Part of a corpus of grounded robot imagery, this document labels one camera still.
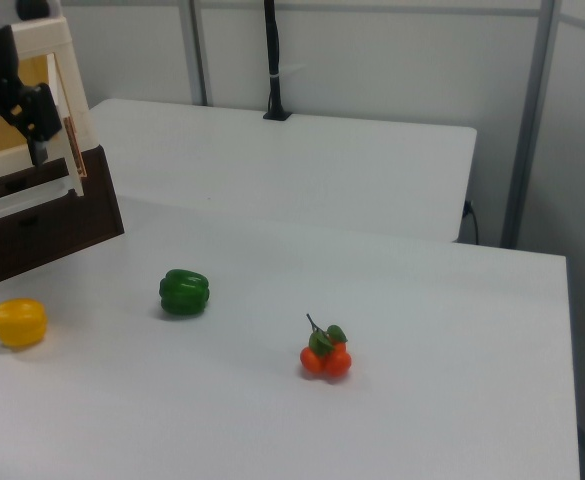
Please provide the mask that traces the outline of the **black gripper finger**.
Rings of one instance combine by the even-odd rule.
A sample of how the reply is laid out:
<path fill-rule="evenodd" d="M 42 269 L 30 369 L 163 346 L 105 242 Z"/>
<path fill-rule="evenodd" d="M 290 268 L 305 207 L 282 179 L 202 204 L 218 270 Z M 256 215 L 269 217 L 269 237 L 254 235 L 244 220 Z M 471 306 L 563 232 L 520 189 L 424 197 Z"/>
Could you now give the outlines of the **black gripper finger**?
<path fill-rule="evenodd" d="M 61 130 L 50 87 L 8 82 L 0 93 L 3 118 L 24 137 L 32 165 L 40 167 L 48 159 L 48 141 Z"/>

